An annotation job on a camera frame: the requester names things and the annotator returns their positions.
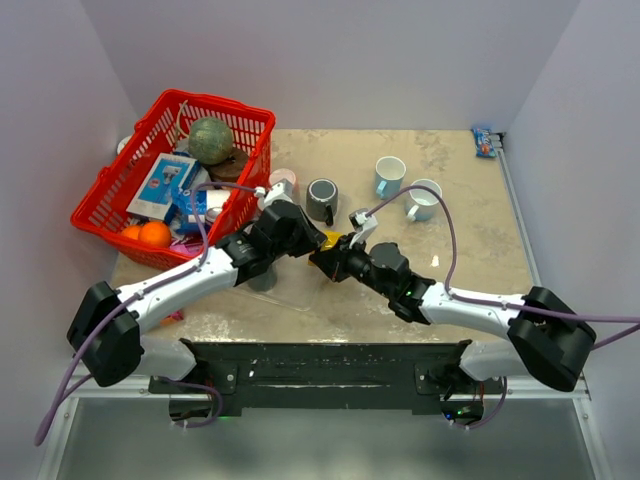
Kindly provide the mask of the light blue square mug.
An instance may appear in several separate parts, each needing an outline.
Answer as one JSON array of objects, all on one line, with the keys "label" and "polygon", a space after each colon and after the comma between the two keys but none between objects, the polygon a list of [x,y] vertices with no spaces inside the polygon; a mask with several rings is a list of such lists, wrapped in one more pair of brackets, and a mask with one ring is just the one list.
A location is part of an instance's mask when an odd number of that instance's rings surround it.
[{"label": "light blue square mug", "polygon": [[398,157],[385,156],[375,165],[374,190],[381,200],[391,198],[399,192],[406,175],[406,165]]}]

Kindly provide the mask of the dark grey mug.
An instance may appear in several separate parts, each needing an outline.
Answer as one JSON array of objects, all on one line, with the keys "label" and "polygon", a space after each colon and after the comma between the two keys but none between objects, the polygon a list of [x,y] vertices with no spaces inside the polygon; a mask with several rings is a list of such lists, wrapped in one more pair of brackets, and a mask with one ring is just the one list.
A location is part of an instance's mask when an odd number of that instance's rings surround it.
[{"label": "dark grey mug", "polygon": [[338,187],[330,179],[313,180],[306,189],[306,213],[326,226],[334,224],[338,205]]}]

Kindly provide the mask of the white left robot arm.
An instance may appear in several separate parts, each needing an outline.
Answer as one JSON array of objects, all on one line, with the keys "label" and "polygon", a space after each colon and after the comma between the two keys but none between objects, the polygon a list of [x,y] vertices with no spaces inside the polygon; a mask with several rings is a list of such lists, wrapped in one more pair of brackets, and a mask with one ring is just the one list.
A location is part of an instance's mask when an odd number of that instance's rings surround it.
[{"label": "white left robot arm", "polygon": [[326,240],[300,206],[276,201],[184,264],[118,289],[99,282],[87,290],[67,332],[72,364],[84,365],[101,387],[137,374],[196,392],[206,383],[205,365],[184,342],[148,332],[171,313],[264,274],[283,256],[308,255]]}]

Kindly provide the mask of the blue white round mug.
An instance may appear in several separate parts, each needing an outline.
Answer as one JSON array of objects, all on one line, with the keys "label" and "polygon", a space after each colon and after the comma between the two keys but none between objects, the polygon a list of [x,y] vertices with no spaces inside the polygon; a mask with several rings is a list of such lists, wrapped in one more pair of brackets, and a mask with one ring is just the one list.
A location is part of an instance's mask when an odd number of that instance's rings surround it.
[{"label": "blue white round mug", "polygon": [[411,189],[405,202],[406,218],[411,222],[425,222],[430,220],[438,209],[438,199],[424,187],[433,190],[438,196],[442,196],[440,185],[429,179],[419,179],[412,186],[421,186],[421,189]]}]

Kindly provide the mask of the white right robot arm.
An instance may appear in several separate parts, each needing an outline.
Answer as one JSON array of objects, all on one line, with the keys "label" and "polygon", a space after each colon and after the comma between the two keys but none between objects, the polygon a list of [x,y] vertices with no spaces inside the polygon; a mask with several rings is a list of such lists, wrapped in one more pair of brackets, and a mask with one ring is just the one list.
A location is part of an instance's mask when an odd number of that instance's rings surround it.
[{"label": "white right robot arm", "polygon": [[447,287],[413,272],[393,242],[366,249],[348,236],[309,257],[331,281],[352,278],[377,292],[408,323],[453,325],[493,335],[463,340],[428,377],[448,391],[469,392],[491,378],[529,375],[560,392],[574,390],[595,331],[551,291],[494,295]]}]

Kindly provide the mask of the yellow mug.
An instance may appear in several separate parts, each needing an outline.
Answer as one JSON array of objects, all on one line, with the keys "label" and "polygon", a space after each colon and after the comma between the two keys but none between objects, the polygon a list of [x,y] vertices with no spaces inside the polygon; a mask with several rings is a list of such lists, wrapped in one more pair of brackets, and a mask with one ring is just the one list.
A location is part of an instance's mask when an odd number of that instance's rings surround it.
[{"label": "yellow mug", "polygon": [[331,250],[338,243],[339,239],[343,236],[343,233],[341,232],[329,231],[329,230],[324,231],[324,234],[327,237],[326,241],[322,244],[321,247],[316,249],[313,252],[313,254]]}]

